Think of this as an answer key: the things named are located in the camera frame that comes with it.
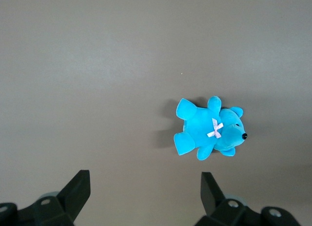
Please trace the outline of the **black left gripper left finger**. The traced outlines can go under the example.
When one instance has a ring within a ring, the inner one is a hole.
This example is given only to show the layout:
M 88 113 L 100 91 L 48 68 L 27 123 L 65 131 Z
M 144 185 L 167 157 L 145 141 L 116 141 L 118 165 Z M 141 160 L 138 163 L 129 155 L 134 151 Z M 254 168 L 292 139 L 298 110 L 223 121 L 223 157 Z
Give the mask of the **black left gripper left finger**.
M 80 170 L 58 193 L 44 195 L 18 210 L 15 203 L 1 203 L 2 226 L 73 226 L 91 194 L 90 171 Z

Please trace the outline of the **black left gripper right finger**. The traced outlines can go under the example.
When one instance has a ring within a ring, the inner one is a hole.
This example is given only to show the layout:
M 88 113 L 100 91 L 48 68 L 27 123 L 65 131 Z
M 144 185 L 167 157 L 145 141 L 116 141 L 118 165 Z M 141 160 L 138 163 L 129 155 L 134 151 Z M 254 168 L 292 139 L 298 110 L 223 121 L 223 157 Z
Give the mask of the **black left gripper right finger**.
M 200 197 L 206 215 L 197 226 L 300 226 L 297 219 L 282 208 L 267 206 L 257 213 L 241 201 L 225 197 L 210 172 L 201 173 Z

